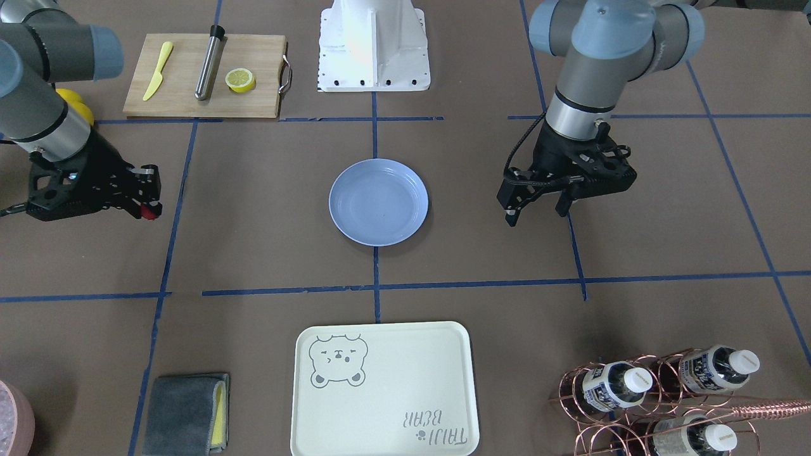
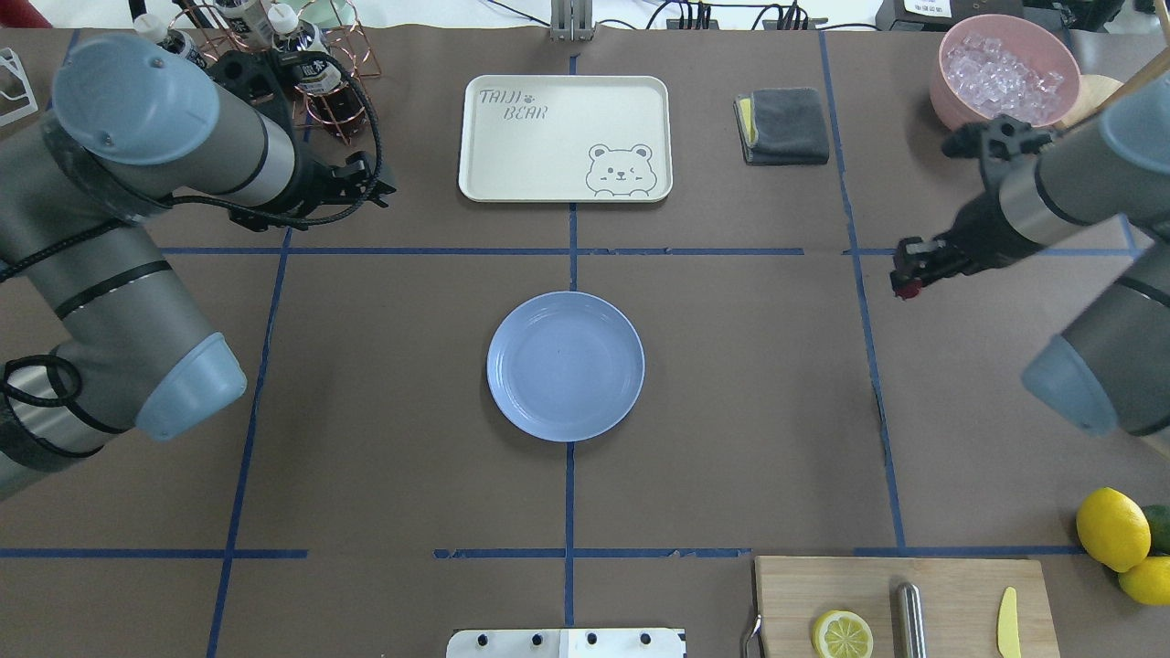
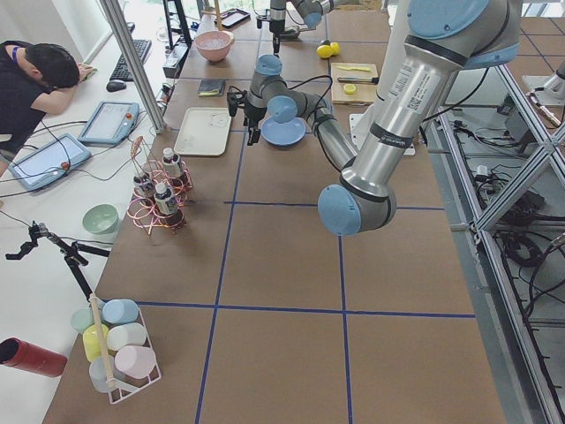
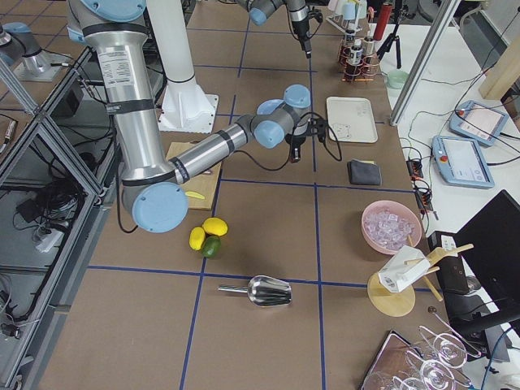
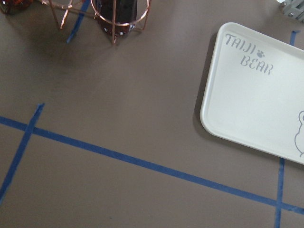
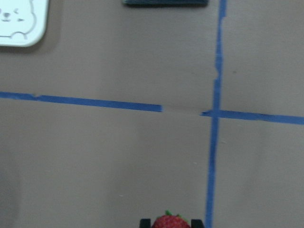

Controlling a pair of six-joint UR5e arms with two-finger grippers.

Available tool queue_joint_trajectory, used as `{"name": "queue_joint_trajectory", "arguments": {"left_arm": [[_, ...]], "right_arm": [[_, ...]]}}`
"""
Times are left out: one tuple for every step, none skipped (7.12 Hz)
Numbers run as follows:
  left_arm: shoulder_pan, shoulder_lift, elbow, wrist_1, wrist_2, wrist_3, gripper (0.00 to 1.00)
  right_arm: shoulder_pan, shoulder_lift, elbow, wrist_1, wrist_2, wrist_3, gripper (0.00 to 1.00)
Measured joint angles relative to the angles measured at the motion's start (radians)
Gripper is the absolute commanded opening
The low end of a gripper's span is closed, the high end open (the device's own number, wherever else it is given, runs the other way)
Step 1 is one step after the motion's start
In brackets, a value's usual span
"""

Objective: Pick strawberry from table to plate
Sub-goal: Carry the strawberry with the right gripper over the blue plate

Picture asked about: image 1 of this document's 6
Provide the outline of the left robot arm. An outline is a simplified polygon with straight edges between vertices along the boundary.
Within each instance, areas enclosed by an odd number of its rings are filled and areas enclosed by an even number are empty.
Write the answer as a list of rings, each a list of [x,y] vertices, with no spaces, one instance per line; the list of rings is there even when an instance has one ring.
[[[698,52],[706,25],[690,3],[544,1],[533,12],[533,48],[564,58],[527,170],[505,164],[496,198],[515,226],[527,205],[557,193],[556,213],[577,200],[622,193],[634,184],[630,149],[610,137],[626,84],[676,67]]]

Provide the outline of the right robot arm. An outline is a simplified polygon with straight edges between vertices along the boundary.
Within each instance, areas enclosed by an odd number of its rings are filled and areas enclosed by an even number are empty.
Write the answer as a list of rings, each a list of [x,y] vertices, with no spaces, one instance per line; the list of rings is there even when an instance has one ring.
[[[124,52],[112,30],[77,22],[55,1],[3,1],[1,61],[2,133],[32,164],[28,199],[2,216],[60,220],[109,208],[134,219],[162,214],[159,168],[123,159],[55,89],[121,74]]]

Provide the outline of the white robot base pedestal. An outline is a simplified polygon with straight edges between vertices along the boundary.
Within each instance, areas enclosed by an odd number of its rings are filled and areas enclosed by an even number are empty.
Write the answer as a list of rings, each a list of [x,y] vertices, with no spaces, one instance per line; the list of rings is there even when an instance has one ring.
[[[411,1],[334,1],[319,24],[319,92],[431,87],[426,18]]]

